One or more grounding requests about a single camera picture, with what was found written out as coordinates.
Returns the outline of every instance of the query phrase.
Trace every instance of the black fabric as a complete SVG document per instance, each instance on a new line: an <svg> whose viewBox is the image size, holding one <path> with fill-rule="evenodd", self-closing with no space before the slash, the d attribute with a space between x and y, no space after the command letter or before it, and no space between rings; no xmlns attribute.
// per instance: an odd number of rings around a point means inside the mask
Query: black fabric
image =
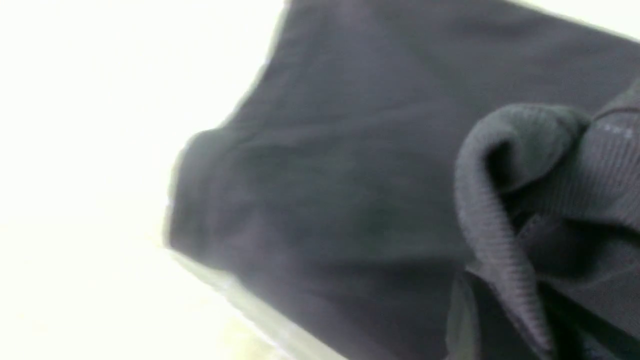
<svg viewBox="0 0 640 360"><path fill-rule="evenodd" d="M447 322L449 360L537 360L489 286L470 272L456 277Z"/></svg>
<svg viewBox="0 0 640 360"><path fill-rule="evenodd" d="M574 351L581 358L640 358L639 99L637 82L593 121L557 106L509 106L461 148L456 204L477 257L469 270L540 359L567 346L554 343L549 315L577 331L578 348L603 349ZM533 216L518 231L519 213Z"/></svg>
<svg viewBox="0 0 640 360"><path fill-rule="evenodd" d="M351 360L443 358L466 135L512 102L593 112L639 63L502 1L293 0L255 90L181 155L168 245Z"/></svg>

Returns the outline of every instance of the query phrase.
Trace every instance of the white background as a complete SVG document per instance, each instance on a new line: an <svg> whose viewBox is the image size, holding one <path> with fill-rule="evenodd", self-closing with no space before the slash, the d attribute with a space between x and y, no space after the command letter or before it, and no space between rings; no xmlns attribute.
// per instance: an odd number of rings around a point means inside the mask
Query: white background
<svg viewBox="0 0 640 360"><path fill-rule="evenodd" d="M631 0L526 2L640 38ZM220 300L156 247L168 171L282 8L0 0L1 359L223 359Z"/></svg>

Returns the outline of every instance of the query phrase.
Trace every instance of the ribbed knit fabric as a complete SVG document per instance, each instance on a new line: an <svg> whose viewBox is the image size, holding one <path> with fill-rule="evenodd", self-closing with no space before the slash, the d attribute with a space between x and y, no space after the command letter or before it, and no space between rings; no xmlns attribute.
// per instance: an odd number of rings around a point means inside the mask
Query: ribbed knit fabric
<svg viewBox="0 0 640 360"><path fill-rule="evenodd" d="M640 339L640 315L632 305L640 295L634 253L640 240L640 82L593 121L557 106L514 105L490 114L461 148L455 188L459 221L478 260L470 270L491 285L540 358L556 356L557 347L539 280ZM534 216L519 229L514 219L523 214ZM600 235L591 273L549 271L558 268L545 266L557 258L553 251L565 251L564 262L579 255L574 245L585 246L580 242L588 241L589 226L599 227L592 234Z"/></svg>

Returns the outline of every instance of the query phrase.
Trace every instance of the black sweatshirt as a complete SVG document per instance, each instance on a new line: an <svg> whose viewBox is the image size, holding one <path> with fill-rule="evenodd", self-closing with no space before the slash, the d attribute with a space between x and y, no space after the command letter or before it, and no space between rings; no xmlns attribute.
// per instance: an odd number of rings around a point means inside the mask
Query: black sweatshirt
<svg viewBox="0 0 640 360"><path fill-rule="evenodd" d="M169 246L351 360L441 359L474 258L454 164L513 102L593 112L640 46L496 0L293 0L257 87L176 171Z"/></svg>

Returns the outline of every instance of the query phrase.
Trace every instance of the clothing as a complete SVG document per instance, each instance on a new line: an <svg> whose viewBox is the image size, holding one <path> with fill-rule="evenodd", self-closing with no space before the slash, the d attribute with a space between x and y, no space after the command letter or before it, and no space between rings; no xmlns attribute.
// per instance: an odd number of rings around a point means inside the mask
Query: clothing
<svg viewBox="0 0 640 360"><path fill-rule="evenodd" d="M452 360L640 357L640 81L593 120L495 111L465 140L455 184L477 261L454 290ZM499 317L480 321L489 302L511 330L482 329Z"/></svg>
<svg viewBox="0 0 640 360"><path fill-rule="evenodd" d="M168 245L351 360L441 359L457 153L513 102L596 111L633 42L495 0L293 0L273 57L176 169Z"/></svg>

